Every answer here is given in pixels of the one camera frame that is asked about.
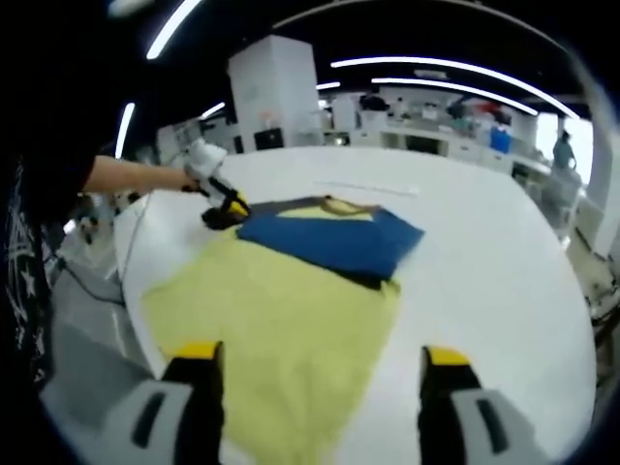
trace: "round table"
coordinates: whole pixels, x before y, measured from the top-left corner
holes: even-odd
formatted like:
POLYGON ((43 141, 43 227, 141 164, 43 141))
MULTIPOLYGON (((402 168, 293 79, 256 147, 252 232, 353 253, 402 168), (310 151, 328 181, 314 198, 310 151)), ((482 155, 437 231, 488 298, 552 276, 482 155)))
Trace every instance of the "round table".
MULTIPOLYGON (((534 426, 550 458, 589 429, 596 389, 588 311, 573 269, 538 208, 508 176, 399 150, 307 147, 231 155, 224 176, 249 202, 331 194, 378 203, 425 230, 399 266, 399 313, 363 401, 335 450, 338 463, 419 462, 420 348, 467 355, 534 426)), ((140 345, 155 376, 165 363, 141 298, 191 261, 217 232, 198 195, 161 192, 115 222, 118 269, 140 345)))

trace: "cable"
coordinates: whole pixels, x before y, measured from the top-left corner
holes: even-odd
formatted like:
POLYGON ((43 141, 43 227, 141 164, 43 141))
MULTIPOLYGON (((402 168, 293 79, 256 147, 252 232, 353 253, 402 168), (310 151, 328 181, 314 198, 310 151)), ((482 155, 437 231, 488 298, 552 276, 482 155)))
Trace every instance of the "cable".
POLYGON ((118 278, 120 281, 120 287, 121 287, 121 299, 115 299, 115 298, 109 298, 109 297, 103 297, 102 295, 97 295, 95 293, 93 293, 90 289, 88 289, 88 286, 86 286, 84 284, 84 282, 81 280, 81 278, 78 276, 78 274, 73 271, 71 269, 71 267, 69 266, 69 263, 67 262, 67 260, 65 260, 62 257, 59 257, 53 250, 49 250, 50 254, 46 259, 46 262, 49 261, 51 258, 55 258, 58 261, 58 266, 60 267, 60 269, 66 269, 67 272, 69 273, 69 275, 76 281, 76 283, 81 287, 81 289, 87 293, 89 296, 91 296, 93 299, 99 301, 99 302, 104 302, 104 303, 112 303, 114 305, 119 305, 121 307, 127 307, 127 304, 125 302, 125 289, 124 289, 124 284, 125 284, 125 276, 127 275, 127 269, 129 267, 129 260, 131 259, 131 255, 132 255, 132 251, 134 249, 134 242, 136 241, 136 236, 137 236, 137 232, 138 232, 138 228, 140 227, 142 218, 144 217, 144 214, 146 213, 146 209, 148 208, 150 201, 151 201, 151 197, 152 197, 153 193, 149 193, 148 194, 148 199, 146 199, 146 205, 144 206, 144 209, 142 210, 137 222, 136 222, 136 226, 134 227, 134 230, 132 231, 132 237, 130 239, 129 242, 129 247, 127 249, 127 258, 125 260, 125 266, 123 268, 123 274, 122 276, 119 274, 118 278))
POLYGON ((142 219, 144 218, 144 215, 146 214, 146 210, 148 209, 148 206, 151 203, 151 199, 153 198, 153 195, 154 195, 154 191, 151 191, 148 194, 148 199, 146 199, 146 204, 144 205, 144 208, 142 209, 142 212, 139 215, 138 220, 136 221, 136 226, 134 227, 132 236, 129 239, 129 247, 127 248, 127 256, 125 258, 125 265, 123 266, 123 274, 122 275, 120 273, 118 274, 118 279, 120 280, 120 286, 121 286, 123 295, 125 294, 125 277, 127 276, 127 270, 129 268, 129 260, 132 257, 132 252, 134 251, 134 243, 136 242, 136 236, 138 235, 138 229, 140 228, 142 219))
POLYGON ((56 254, 53 254, 56 259, 58 260, 59 266, 64 269, 67 270, 67 272, 71 275, 72 278, 74 278, 74 280, 77 282, 77 284, 81 287, 81 289, 87 293, 88 295, 90 295, 92 298, 94 298, 97 301, 100 302, 104 302, 104 303, 113 303, 115 305, 120 305, 121 307, 125 306, 125 300, 124 298, 122 300, 116 300, 115 298, 108 298, 108 297, 103 297, 101 295, 96 295, 95 293, 93 293, 90 289, 88 289, 88 287, 84 284, 84 282, 81 280, 81 278, 69 267, 69 264, 67 263, 67 261, 61 257, 58 257, 56 254))

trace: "yellow cloth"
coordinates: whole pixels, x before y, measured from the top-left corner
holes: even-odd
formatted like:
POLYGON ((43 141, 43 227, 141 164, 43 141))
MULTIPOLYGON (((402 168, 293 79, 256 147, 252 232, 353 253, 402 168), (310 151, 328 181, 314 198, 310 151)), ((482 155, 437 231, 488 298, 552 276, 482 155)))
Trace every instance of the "yellow cloth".
POLYGON ((308 206, 305 208, 298 208, 295 210, 283 211, 278 216, 285 218, 320 218, 324 220, 365 220, 372 221, 372 215, 366 212, 356 212, 349 204, 336 199, 327 201, 327 204, 332 208, 336 208, 342 213, 347 213, 343 216, 334 215, 331 212, 325 211, 319 206, 308 206))
POLYGON ((144 316, 168 359, 224 341, 227 438, 260 464, 312 464, 358 405, 397 297, 228 230, 144 297, 144 316))

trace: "blue shirt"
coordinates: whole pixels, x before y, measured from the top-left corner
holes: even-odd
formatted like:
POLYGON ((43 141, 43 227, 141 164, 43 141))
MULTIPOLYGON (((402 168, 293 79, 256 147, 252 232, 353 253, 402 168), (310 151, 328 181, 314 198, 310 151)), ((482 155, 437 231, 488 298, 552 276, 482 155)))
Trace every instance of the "blue shirt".
POLYGON ((424 232, 380 208, 372 221, 258 215, 237 231, 255 242, 323 268, 389 279, 424 232))
POLYGON ((567 140, 558 139, 553 146, 553 165, 556 168, 566 169, 569 161, 574 158, 573 149, 567 140))

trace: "ceiling light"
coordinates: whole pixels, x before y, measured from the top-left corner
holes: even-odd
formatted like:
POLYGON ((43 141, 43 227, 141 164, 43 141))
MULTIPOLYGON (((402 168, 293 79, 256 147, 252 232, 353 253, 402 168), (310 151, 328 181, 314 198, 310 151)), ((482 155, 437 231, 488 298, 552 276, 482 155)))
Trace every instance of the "ceiling light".
POLYGON ((206 119, 208 118, 210 115, 212 115, 213 113, 219 111, 220 109, 222 109, 223 107, 225 107, 226 104, 224 102, 220 102, 219 104, 217 104, 215 107, 212 107, 210 109, 208 109, 207 111, 205 111, 200 119, 206 119))
POLYGON ((171 39, 172 34, 178 29, 178 26, 181 25, 181 22, 191 13, 201 2, 202 0, 185 0, 172 14, 172 16, 166 21, 164 27, 159 32, 155 41, 153 41, 153 45, 146 53, 147 60, 154 60, 159 55, 161 55, 162 50, 171 39))
POLYGON ((317 90, 333 89, 340 87, 340 82, 326 82, 325 84, 317 85, 317 90))
POLYGON ((442 82, 439 80, 428 80, 428 79, 405 79, 401 77, 376 77, 372 79, 373 84, 413 84, 413 85, 428 85, 431 87, 443 87, 445 89, 452 90, 460 90, 462 92, 469 92, 470 94, 477 94, 482 97, 486 97, 487 99, 496 100, 497 102, 501 102, 506 105, 510 105, 511 107, 515 107, 516 109, 520 109, 521 111, 525 111, 526 113, 531 114, 532 116, 536 116, 539 114, 535 109, 527 107, 515 100, 508 99, 506 97, 502 97, 501 95, 493 94, 492 92, 487 92, 485 90, 480 90, 475 87, 470 87, 468 85, 461 84, 452 84, 451 82, 442 82))
POLYGON ((434 65, 434 66, 445 66, 448 68, 456 68, 459 70, 471 71, 473 73, 479 73, 481 75, 489 76, 491 78, 496 78, 502 80, 503 82, 507 82, 508 84, 515 85, 523 90, 530 92, 531 94, 540 97, 546 102, 552 104, 557 109, 564 112, 570 118, 579 119, 579 116, 564 105, 559 100, 551 97, 546 92, 542 92, 540 89, 523 82, 514 77, 510 77, 508 75, 504 75, 503 73, 498 73, 497 71, 488 70, 481 66, 469 65, 467 63, 460 63, 458 61, 451 60, 442 60, 439 58, 423 58, 418 56, 376 56, 373 58, 357 58, 353 60, 343 60, 343 61, 334 61, 331 63, 332 68, 343 68, 346 66, 355 66, 355 65, 368 65, 368 64, 379 64, 379 63, 417 63, 422 65, 434 65))
POLYGON ((63 231, 65 234, 69 234, 76 228, 76 222, 74 220, 70 220, 65 226, 63 226, 63 231))
POLYGON ((136 104, 127 104, 125 111, 123 111, 123 118, 120 120, 120 128, 118 128, 116 151, 114 152, 114 157, 116 160, 118 160, 123 154, 123 145, 125 145, 125 137, 127 136, 127 129, 129 128, 129 122, 132 119, 134 109, 136 109, 136 104))

